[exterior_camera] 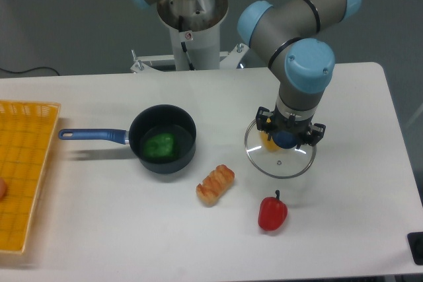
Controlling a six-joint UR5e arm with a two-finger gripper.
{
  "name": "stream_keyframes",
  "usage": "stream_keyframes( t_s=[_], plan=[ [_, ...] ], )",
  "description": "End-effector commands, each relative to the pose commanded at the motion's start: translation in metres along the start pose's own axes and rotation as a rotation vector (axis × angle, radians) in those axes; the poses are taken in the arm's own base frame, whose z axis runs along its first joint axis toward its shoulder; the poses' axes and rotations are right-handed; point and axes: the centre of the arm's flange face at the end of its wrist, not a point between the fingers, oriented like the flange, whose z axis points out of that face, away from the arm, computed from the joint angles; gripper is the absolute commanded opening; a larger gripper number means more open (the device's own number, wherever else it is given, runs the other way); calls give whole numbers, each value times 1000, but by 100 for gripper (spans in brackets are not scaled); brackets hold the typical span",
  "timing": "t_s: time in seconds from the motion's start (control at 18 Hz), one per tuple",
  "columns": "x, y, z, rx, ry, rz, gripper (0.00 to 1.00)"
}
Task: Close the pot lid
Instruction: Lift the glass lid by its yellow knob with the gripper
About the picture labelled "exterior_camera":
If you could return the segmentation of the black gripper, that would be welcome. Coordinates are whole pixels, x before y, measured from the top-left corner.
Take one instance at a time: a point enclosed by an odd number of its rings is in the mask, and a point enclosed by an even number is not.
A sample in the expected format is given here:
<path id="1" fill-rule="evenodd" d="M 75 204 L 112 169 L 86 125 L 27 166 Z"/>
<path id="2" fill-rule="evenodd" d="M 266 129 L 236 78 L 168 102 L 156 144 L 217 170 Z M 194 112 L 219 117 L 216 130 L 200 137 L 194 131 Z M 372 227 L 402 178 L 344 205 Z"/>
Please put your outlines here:
<path id="1" fill-rule="evenodd" d="M 256 113 L 256 128 L 267 134 L 275 143 L 297 143 L 296 149 L 302 145 L 314 147 L 324 136 L 326 125 L 311 123 L 312 117 L 296 120 L 291 115 L 283 115 L 277 108 L 274 112 L 260 106 Z"/>

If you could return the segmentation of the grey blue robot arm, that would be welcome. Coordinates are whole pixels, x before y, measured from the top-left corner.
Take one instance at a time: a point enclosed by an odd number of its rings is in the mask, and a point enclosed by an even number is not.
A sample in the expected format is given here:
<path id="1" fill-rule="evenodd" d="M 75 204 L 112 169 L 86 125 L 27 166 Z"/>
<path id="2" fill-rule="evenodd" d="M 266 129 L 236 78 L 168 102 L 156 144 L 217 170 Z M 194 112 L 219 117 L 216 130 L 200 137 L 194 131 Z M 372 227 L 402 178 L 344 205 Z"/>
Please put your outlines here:
<path id="1" fill-rule="evenodd" d="M 219 66 L 219 25 L 228 0 L 133 0 L 155 5 L 168 28 L 177 70 Z M 316 35 L 355 14 L 362 0 L 291 0 L 276 8 L 267 1 L 249 5 L 237 31 L 279 80 L 274 110 L 259 108 L 256 128 L 283 149 L 316 145 L 325 126 L 312 119 L 332 79 L 334 54 Z"/>

